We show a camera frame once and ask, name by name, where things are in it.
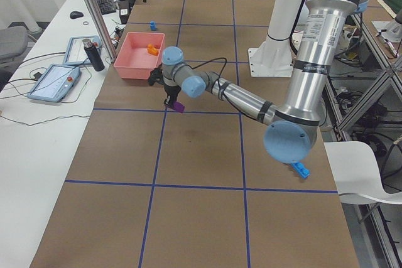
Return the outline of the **purple block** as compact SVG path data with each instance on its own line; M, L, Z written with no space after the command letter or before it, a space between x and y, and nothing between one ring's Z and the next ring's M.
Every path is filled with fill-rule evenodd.
M172 103L168 103L166 105L169 109L178 112L178 113L183 113L185 110L185 106L177 101L174 101Z

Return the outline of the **small blue block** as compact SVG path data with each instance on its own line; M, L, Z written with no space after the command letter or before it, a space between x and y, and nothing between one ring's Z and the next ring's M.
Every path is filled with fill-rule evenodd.
M151 31L156 31L157 30L157 26L156 26L156 23L154 21L151 21L149 23L149 27L150 27Z

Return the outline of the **orange block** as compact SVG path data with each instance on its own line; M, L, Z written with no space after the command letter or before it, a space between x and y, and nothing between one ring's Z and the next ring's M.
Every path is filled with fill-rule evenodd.
M152 44L147 45L147 52L150 55L158 56L159 55L159 50Z

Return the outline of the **pink plastic box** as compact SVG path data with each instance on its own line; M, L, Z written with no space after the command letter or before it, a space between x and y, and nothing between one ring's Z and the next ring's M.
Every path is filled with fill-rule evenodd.
M148 44L159 50L158 56L147 52ZM123 79L147 80L151 71L161 64L164 49L164 33L128 32L114 62L114 68Z

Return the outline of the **black keyboard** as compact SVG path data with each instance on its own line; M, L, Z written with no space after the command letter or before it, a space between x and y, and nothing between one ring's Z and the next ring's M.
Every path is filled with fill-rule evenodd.
M114 13L116 11L114 0L96 0L96 3L102 15Z

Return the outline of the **black computer mouse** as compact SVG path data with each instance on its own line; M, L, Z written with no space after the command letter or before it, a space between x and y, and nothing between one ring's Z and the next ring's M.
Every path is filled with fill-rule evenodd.
M78 19L84 16L83 12L80 11L72 11L69 15L70 19Z

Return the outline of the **black water bottle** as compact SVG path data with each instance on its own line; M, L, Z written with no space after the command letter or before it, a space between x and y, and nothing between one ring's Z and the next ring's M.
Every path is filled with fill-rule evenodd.
M105 69L105 66L95 44L89 38L83 39L82 43L85 53L89 61L91 62L94 70L97 72L103 71L103 69Z

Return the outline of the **far teach pendant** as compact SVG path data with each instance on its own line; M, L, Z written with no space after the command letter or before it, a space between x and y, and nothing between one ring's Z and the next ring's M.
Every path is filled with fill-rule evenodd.
M78 65L80 63L84 65L90 65L90 60L84 50L84 39L89 39L97 48L98 52L101 51L102 42L96 35L92 36L76 36L71 37L68 41L67 50L63 59L64 65Z

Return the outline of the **teach pendant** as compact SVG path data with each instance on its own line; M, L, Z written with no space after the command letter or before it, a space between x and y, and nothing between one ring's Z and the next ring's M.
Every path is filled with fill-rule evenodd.
M84 50L84 39L89 39L97 48L98 52L101 51L102 42L96 35L92 36L76 36L71 37L68 41L67 50L63 59L64 65L78 65L80 63L84 65L90 65L90 60Z
M79 81L79 67L50 65L26 95L31 100L60 102Z

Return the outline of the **near teach pendant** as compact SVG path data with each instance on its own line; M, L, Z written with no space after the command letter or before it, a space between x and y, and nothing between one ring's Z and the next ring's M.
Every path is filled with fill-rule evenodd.
M50 65L26 95L31 100L60 102L79 81L79 67Z

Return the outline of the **grey office chair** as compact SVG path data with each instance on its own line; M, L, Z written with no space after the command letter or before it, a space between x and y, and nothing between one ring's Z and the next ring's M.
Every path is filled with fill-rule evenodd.
M24 53L28 46L28 30L13 26L1 30L1 67L8 66Z

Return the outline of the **long blue block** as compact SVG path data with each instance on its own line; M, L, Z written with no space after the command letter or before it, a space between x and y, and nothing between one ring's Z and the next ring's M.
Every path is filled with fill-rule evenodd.
M303 178L307 179L310 176L310 171L305 167L305 165L301 162L294 162L291 163L291 167L298 173L298 175Z

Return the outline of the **white plastic chair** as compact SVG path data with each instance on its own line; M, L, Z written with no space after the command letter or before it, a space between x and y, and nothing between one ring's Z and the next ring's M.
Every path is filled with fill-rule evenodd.
M372 149L359 141L324 144L340 201L351 205L401 204L401 193L385 192Z

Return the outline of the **aluminium frame post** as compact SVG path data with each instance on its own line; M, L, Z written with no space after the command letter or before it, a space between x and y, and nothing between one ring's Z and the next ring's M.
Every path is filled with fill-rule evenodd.
M101 14L99 6L96 0L84 0L84 2L95 24L95 28L100 36L101 42L103 42L104 48L107 51L108 57L111 63L114 63L117 58L117 52L112 43L112 39L109 35L107 26L104 22L104 18Z

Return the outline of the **white pedestal column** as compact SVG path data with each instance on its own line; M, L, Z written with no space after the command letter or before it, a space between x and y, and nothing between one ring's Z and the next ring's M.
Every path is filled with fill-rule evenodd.
M301 6L303 0L275 0L265 41L259 48L248 49L252 77L291 76L290 40Z

